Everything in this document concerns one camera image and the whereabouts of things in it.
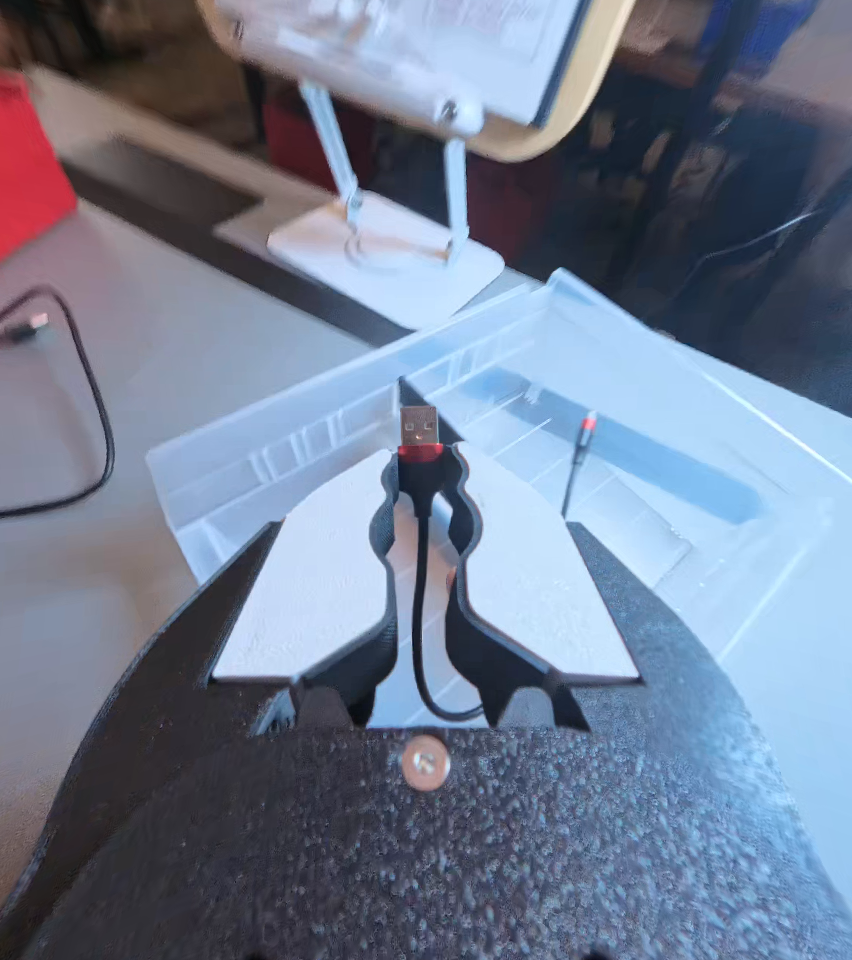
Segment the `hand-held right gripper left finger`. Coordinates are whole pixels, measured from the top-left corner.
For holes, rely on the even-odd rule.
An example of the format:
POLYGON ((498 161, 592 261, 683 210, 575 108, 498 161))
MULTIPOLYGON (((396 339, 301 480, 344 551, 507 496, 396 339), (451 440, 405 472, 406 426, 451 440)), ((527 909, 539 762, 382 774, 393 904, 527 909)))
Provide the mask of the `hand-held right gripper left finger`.
POLYGON ((267 682, 302 697, 336 692, 367 726, 398 658, 396 454, 336 474, 282 521, 213 667, 216 683, 267 682))

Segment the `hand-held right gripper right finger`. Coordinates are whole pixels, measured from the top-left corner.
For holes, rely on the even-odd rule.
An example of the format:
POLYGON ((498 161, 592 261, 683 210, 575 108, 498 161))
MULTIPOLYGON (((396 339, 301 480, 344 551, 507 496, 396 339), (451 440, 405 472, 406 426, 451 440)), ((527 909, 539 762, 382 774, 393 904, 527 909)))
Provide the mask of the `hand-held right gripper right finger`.
POLYGON ((465 576, 447 604, 450 663, 478 692, 489 726, 530 689, 555 726, 587 732, 575 690, 635 685, 641 673, 573 532, 534 486, 477 446, 450 445, 446 462, 448 533, 465 576))

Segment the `clear plastic bin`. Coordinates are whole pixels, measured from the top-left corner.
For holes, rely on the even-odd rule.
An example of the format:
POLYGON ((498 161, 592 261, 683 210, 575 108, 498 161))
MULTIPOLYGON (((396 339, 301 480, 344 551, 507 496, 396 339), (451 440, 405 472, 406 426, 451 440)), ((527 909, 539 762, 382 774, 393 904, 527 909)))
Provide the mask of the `clear plastic bin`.
POLYGON ((400 381, 664 601, 765 732, 852 910, 852 419, 648 332, 582 281, 500 281, 443 325, 150 450, 199 583, 394 445, 400 381))

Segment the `instruction sheet on stand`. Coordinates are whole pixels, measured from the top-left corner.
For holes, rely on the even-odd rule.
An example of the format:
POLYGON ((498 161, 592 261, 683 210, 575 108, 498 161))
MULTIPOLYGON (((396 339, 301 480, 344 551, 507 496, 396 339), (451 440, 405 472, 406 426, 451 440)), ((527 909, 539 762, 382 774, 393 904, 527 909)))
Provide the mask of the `instruction sheet on stand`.
POLYGON ((633 1, 200 1, 216 44, 267 74, 504 163, 594 101, 633 1))

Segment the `blue bin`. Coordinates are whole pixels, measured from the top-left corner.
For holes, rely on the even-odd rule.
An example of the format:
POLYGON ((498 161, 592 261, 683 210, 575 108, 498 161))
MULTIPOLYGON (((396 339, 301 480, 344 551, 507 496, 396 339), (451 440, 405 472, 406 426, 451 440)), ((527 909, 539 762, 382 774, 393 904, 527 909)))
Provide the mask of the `blue bin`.
MULTIPOLYGON (((732 1, 714 1, 702 34, 697 54, 712 52, 724 31, 732 1)), ((818 1, 764 1, 751 33, 743 40, 737 66, 740 69, 768 69, 790 37, 812 16, 818 1)))

